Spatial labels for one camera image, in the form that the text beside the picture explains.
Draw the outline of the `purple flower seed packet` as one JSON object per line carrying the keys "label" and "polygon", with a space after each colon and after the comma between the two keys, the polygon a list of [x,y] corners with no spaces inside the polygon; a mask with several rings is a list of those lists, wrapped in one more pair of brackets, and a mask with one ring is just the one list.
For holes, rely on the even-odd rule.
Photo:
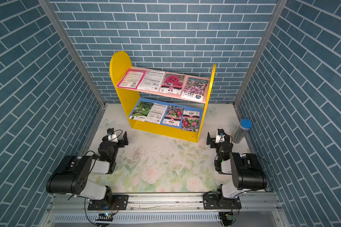
{"label": "purple flower seed packet", "polygon": [[202,102],[207,86],[208,80],[188,78],[181,94],[181,98],[195,102]]}

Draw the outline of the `white text seed packet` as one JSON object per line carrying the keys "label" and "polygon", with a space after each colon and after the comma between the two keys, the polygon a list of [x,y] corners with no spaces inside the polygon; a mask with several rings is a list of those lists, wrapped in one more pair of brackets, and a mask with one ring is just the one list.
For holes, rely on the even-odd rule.
{"label": "white text seed packet", "polygon": [[147,71],[142,81],[139,83],[138,90],[147,90],[158,92],[165,77],[165,72],[162,71]]}

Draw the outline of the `hollyhock magenta flower packet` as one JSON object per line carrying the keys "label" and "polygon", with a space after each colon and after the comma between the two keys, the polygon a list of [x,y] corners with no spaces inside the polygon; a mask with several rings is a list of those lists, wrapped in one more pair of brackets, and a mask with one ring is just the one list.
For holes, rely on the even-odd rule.
{"label": "hollyhock magenta flower packet", "polygon": [[166,73],[159,92],[180,96],[184,79],[185,75]]}

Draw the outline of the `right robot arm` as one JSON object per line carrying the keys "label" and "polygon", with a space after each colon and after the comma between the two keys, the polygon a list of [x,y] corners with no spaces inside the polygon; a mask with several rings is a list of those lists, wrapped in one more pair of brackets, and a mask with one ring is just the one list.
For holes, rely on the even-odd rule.
{"label": "right robot arm", "polygon": [[215,138],[208,134],[206,144],[216,150],[215,170],[220,175],[232,177],[230,182],[221,184],[215,193],[208,192],[203,195],[206,210],[240,209],[240,195],[267,188],[267,177],[257,155],[232,152],[232,138],[222,129],[218,130]]}

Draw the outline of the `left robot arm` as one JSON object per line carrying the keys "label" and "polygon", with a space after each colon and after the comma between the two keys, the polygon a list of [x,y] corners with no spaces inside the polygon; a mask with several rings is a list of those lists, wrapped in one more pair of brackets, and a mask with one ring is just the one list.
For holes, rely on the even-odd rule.
{"label": "left robot arm", "polygon": [[109,186],[99,185],[89,179],[91,174],[108,175],[116,168],[118,150],[128,145],[127,132],[107,129],[98,151],[91,156],[65,156],[46,183],[50,194],[71,194],[90,200],[95,208],[108,210],[115,205]]}

